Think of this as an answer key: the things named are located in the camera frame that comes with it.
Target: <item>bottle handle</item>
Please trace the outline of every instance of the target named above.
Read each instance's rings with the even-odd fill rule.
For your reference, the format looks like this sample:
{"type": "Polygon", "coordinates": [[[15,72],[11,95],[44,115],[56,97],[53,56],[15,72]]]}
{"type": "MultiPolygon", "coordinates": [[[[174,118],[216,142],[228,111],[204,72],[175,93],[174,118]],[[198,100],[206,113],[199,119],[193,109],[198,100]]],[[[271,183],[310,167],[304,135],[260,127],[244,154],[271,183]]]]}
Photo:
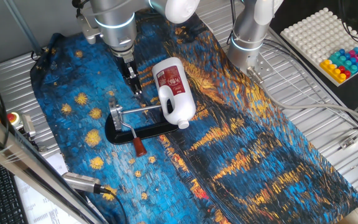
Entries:
{"type": "Polygon", "coordinates": [[[172,113],[175,111],[175,101],[173,100],[173,93],[171,88],[169,88],[168,86],[161,86],[160,89],[158,90],[158,96],[160,97],[160,103],[161,103],[164,117],[169,122],[168,117],[170,113],[168,112],[168,105],[167,105],[168,100],[171,100],[171,104],[173,107],[172,113]]]}

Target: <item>bottle cap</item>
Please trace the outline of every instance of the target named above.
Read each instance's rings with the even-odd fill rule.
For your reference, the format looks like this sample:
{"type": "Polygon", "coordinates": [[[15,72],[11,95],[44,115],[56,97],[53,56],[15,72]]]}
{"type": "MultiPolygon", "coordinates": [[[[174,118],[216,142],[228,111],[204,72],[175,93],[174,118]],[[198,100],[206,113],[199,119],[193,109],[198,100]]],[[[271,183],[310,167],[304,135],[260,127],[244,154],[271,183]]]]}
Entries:
{"type": "Polygon", "coordinates": [[[178,122],[178,126],[180,129],[185,129],[189,126],[189,122],[187,120],[181,120],[178,122]]]}

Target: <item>red label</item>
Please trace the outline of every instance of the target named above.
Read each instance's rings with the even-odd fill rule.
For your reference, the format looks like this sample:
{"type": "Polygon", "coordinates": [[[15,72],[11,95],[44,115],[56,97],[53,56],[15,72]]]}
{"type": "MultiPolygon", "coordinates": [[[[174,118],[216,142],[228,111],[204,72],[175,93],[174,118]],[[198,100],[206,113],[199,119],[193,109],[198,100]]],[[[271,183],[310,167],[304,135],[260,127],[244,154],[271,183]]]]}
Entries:
{"type": "Polygon", "coordinates": [[[174,96],[185,92],[185,87],[181,82],[178,67],[176,66],[171,66],[159,72],[157,80],[160,87],[164,85],[169,86],[174,96]]]}

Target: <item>blue fabric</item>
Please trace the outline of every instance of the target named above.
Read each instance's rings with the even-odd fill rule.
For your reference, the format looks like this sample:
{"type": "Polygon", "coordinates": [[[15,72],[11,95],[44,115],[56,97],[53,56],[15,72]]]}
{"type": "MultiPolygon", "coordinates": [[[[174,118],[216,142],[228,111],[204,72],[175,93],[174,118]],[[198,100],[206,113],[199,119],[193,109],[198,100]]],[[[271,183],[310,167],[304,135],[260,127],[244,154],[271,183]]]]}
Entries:
{"type": "MultiPolygon", "coordinates": [[[[140,98],[109,47],[82,35],[55,34],[31,71],[70,170],[117,190],[130,223],[336,223],[358,207],[358,192],[230,63],[196,15],[184,24],[149,12],[136,19],[140,98]],[[109,97],[125,110],[158,103],[151,68],[169,57],[185,67],[196,116],[187,129],[143,140],[148,154],[135,158],[132,144],[105,137],[109,97]]],[[[158,116],[124,119],[141,127],[158,116]]],[[[89,197],[108,220],[123,222],[111,198],[89,197]]]]}

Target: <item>red handle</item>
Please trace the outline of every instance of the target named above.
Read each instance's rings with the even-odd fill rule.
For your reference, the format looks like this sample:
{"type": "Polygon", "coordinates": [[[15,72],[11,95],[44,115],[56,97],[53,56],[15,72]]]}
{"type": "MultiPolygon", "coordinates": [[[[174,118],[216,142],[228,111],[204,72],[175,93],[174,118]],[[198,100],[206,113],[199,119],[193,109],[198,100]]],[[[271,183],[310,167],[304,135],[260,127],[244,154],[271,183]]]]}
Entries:
{"type": "Polygon", "coordinates": [[[143,146],[142,140],[140,140],[139,137],[134,138],[134,146],[135,146],[137,157],[147,154],[146,148],[143,146]]]}

